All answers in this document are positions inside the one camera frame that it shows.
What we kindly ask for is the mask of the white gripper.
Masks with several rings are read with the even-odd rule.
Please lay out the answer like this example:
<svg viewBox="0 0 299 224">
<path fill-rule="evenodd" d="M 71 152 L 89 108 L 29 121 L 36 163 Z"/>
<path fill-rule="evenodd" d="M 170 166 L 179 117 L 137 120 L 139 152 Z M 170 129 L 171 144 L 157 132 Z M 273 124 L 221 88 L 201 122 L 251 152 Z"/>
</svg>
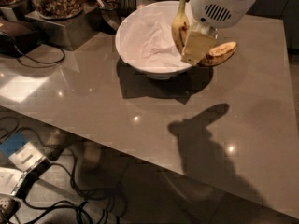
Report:
<svg viewBox="0 0 299 224">
<path fill-rule="evenodd" d="M 192 21 L 202 22 L 214 29 L 236 25 L 256 0 L 190 0 Z M 181 54 L 181 60 L 197 65 L 214 47 L 216 39 L 191 31 Z"/>
</svg>

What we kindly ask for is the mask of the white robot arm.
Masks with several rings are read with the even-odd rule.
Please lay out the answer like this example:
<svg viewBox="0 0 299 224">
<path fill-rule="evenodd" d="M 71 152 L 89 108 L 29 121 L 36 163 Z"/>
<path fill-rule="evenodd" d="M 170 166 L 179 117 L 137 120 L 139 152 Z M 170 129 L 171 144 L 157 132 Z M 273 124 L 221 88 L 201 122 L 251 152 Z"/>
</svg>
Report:
<svg viewBox="0 0 299 224">
<path fill-rule="evenodd" d="M 225 62 L 237 44 L 215 46 L 218 30 L 236 25 L 256 0 L 190 0 L 192 25 L 187 34 L 181 60 L 191 65 L 214 66 Z"/>
</svg>

